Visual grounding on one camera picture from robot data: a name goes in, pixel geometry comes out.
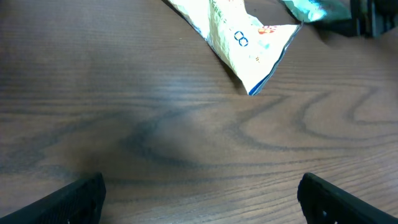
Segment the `teal wet wipes pack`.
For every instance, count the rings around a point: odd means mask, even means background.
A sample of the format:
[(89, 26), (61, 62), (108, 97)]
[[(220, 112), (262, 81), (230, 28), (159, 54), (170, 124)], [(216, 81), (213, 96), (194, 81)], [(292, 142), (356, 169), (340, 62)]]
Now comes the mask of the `teal wet wipes pack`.
[(280, 0), (299, 21), (335, 22), (351, 19), (351, 11), (338, 0)]

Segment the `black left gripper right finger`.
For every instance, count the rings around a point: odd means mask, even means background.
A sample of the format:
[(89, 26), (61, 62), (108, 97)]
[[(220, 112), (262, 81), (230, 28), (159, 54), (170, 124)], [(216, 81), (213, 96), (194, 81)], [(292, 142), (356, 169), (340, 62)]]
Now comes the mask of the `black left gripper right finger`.
[(307, 172), (297, 199), (308, 224), (397, 224), (397, 218)]

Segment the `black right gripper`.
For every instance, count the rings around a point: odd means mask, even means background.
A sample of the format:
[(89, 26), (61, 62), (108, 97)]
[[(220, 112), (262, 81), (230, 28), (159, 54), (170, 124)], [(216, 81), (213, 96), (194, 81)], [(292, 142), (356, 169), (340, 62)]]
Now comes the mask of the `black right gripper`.
[(379, 37), (397, 27), (397, 0), (351, 0), (355, 35)]

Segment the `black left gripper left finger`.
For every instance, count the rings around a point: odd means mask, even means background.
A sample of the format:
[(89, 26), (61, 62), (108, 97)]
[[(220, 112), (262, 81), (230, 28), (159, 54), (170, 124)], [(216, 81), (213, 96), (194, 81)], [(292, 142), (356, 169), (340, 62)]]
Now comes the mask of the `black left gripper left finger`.
[(98, 172), (2, 217), (1, 224), (98, 224), (105, 196)]

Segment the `yellow snack bag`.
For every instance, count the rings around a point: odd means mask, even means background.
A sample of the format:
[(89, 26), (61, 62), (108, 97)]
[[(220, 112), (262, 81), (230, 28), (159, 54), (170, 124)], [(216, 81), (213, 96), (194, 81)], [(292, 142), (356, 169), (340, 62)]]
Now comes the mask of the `yellow snack bag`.
[(243, 0), (169, 0), (241, 80), (258, 94), (275, 72), (301, 24), (262, 24)]

